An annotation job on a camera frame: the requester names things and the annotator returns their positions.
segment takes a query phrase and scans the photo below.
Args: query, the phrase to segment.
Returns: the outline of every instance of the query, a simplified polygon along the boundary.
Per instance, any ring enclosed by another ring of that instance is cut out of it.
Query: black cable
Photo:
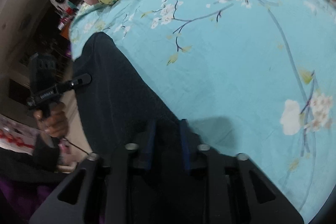
[[[78,147],[77,145],[73,144],[71,141],[69,141],[67,138],[63,138],[65,139],[69,144],[73,145],[74,147],[78,148],[79,150],[83,151],[84,153],[89,154],[88,152],[86,152],[85,150],[81,149],[80,147]]]

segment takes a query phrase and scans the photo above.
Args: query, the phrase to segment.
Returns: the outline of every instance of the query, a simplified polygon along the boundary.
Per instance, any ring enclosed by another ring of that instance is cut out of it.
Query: bedsheet
[[[325,0],[119,0],[85,6],[72,54],[103,31],[178,118],[247,153],[308,223],[336,182],[336,12]]]

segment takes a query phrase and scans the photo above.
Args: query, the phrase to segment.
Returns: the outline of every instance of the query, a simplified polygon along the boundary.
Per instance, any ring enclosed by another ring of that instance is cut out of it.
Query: black sleeve
[[[35,149],[33,151],[33,162],[47,171],[55,171],[59,158],[60,140],[52,138],[54,148],[49,147],[41,138],[40,135],[36,138]]]

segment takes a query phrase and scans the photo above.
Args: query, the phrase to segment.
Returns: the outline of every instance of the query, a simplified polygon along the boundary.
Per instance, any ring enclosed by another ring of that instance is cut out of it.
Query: light blue bedsheet
[[[308,223],[336,182],[335,15],[324,0],[119,0],[83,9],[70,38],[76,59],[107,33],[178,118],[249,154]]]

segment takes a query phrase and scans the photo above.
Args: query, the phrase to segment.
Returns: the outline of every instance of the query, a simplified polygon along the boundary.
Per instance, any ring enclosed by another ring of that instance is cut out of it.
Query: metal bolt
[[[245,154],[245,153],[239,153],[237,155],[237,159],[238,160],[241,160],[241,161],[245,161],[245,160],[248,160],[249,159],[249,155],[248,154]]]
[[[210,150],[210,145],[200,144],[200,145],[197,146],[197,149],[199,151],[208,151],[208,150]]]
[[[97,160],[98,159],[98,154],[96,154],[96,153],[90,153],[88,156],[87,156],[87,159],[88,160],[92,160],[92,161],[94,161],[94,160]]]
[[[137,150],[139,148],[139,145],[137,145],[136,143],[128,143],[127,145],[125,145],[125,148],[127,150]]]

